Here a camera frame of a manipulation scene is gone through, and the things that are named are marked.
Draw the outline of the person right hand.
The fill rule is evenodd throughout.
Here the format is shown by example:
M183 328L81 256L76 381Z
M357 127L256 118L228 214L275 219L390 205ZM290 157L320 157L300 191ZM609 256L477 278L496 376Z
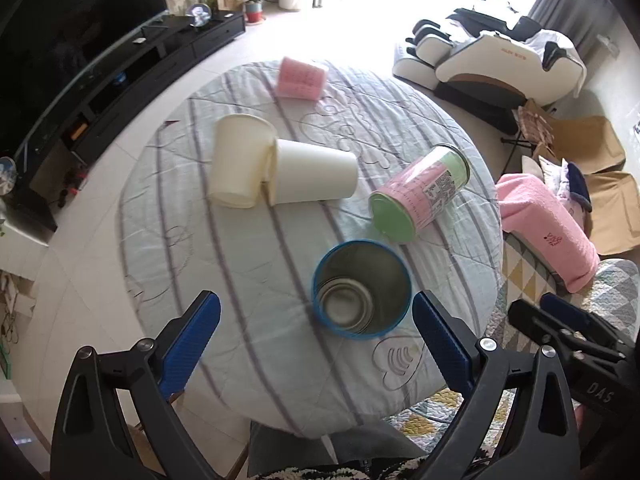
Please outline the person right hand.
M578 404L574 409L574 416L576 420L577 429L582 428L582 422L584 421L586 414L586 408L582 404Z

